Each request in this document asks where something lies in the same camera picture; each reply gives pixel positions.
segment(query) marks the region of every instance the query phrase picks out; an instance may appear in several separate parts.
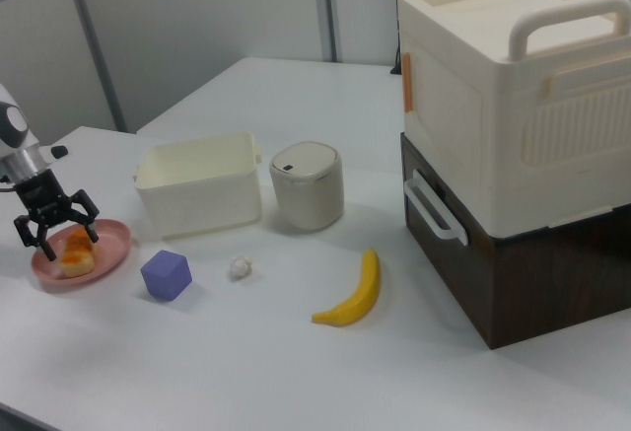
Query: purple cube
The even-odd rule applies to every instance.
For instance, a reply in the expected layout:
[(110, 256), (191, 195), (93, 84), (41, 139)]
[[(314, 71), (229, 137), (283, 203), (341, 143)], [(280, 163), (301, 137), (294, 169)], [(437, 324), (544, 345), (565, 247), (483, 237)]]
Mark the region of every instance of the purple cube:
[(192, 281), (184, 255), (159, 251), (140, 268), (149, 293), (172, 301)]

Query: gray wall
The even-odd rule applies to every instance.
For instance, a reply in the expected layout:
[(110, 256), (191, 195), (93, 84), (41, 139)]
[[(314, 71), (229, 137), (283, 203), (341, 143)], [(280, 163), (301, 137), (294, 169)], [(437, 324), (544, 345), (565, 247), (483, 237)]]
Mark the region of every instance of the gray wall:
[(396, 1), (0, 0), (0, 36), (0, 82), (52, 142), (136, 131), (245, 56), (392, 65)]
[(0, 0), (0, 83), (44, 144), (114, 129), (73, 0)]

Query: piece of bread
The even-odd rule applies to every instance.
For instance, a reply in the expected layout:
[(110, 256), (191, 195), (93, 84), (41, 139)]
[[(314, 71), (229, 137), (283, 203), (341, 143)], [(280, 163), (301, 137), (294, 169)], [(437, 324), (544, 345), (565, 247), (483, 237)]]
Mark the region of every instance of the piece of bread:
[(79, 228), (66, 239), (59, 266), (66, 276), (74, 278), (94, 270), (96, 259), (97, 245), (93, 244), (85, 229)]

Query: basket handle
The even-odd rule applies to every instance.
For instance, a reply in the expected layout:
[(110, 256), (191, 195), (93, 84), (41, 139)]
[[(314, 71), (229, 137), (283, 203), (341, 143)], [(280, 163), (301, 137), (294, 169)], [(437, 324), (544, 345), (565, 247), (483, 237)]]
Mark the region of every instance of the basket handle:
[(631, 2), (629, 0), (569, 0), (556, 7), (523, 15), (511, 30), (509, 59), (511, 61), (524, 59), (528, 37), (542, 27), (611, 13), (616, 15), (611, 36), (629, 35), (631, 32)]
[[(414, 192), (414, 188), (418, 188), (421, 194), (425, 196), (425, 199), (449, 226), (448, 229), (443, 229), (438, 225), (430, 212), (423, 205), (423, 202), (416, 195), (416, 192)], [(466, 235), (466, 231), (462, 227), (462, 224), (460, 224), (454, 214), (452, 214), (452, 211), (450, 211), (450, 208), (441, 201), (441, 198), (434, 192), (432, 186), (425, 181), (418, 171), (415, 170), (412, 178), (403, 184), (403, 191), (421, 217), (425, 220), (428, 227), (432, 229), (432, 232), (434, 232), (436, 237), (444, 241), (458, 239), (464, 246), (468, 245), (468, 236)]]

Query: pink plate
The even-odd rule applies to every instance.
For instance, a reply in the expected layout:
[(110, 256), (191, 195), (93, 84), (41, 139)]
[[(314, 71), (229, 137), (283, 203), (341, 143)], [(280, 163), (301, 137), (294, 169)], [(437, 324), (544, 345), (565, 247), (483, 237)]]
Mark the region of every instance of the pink plate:
[[(83, 229), (83, 226), (70, 226), (50, 236), (48, 242), (57, 254), (57, 257), (62, 256), (66, 238), (76, 229)], [(99, 234), (97, 264), (90, 273), (70, 278), (61, 271), (58, 259), (48, 261), (48, 258), (42, 251), (36, 251), (31, 260), (31, 267), (35, 275), (44, 283), (75, 285), (94, 280), (110, 272), (122, 262), (129, 252), (131, 232), (122, 222), (110, 219), (98, 219), (96, 231)]]

